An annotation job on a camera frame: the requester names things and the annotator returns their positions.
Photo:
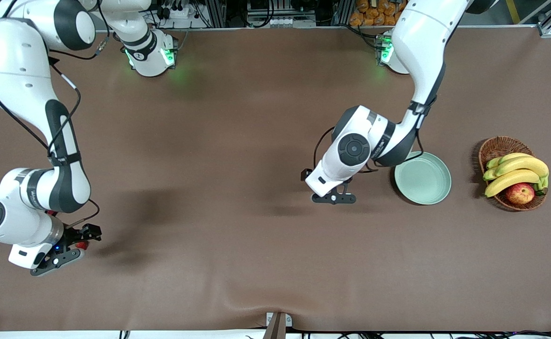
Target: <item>fruit basket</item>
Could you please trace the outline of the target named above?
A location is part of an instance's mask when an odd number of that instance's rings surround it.
[[[480,166],[480,170],[485,173],[487,170],[487,162],[493,158],[502,157],[510,153],[526,153],[531,156],[535,156],[530,148],[518,139],[514,139],[512,137],[493,137],[491,139],[487,139],[480,146],[480,150],[478,151],[478,164]],[[534,210],[543,204],[546,195],[536,196],[533,200],[523,205],[511,203],[506,198],[506,195],[502,193],[495,195],[494,197],[500,204],[510,210]]]

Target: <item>brown table surface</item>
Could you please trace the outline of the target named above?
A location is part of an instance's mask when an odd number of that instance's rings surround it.
[[[58,64],[81,88],[74,124],[103,240],[43,278],[0,244],[0,330],[251,328],[269,311],[314,331],[551,330],[551,186],[538,210],[505,212],[473,169],[474,146],[497,135],[551,168],[551,40],[535,28],[450,41],[420,133],[454,181],[434,206],[404,201],[388,169],[357,175],[351,206],[313,204],[299,181],[345,109],[400,120],[413,94],[353,33],[192,32],[177,69],[152,79],[119,47]],[[0,180],[47,166],[0,111]]]

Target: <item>white bracket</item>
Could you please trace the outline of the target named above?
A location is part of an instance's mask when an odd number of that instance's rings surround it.
[[[273,312],[267,313],[267,321],[265,322],[265,326],[269,326],[269,322],[273,316]],[[292,327],[292,317],[289,314],[284,314],[284,316],[286,317],[286,327]]]

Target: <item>green plate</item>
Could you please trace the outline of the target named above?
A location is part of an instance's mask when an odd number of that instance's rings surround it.
[[[411,152],[407,157],[418,154]],[[423,205],[440,202],[452,189],[452,175],[445,163],[426,152],[395,167],[395,182],[405,197]]]

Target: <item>red apple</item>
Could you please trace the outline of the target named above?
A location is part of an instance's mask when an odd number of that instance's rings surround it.
[[[529,183],[521,182],[506,188],[506,198],[517,205],[524,205],[535,197],[535,190]]]

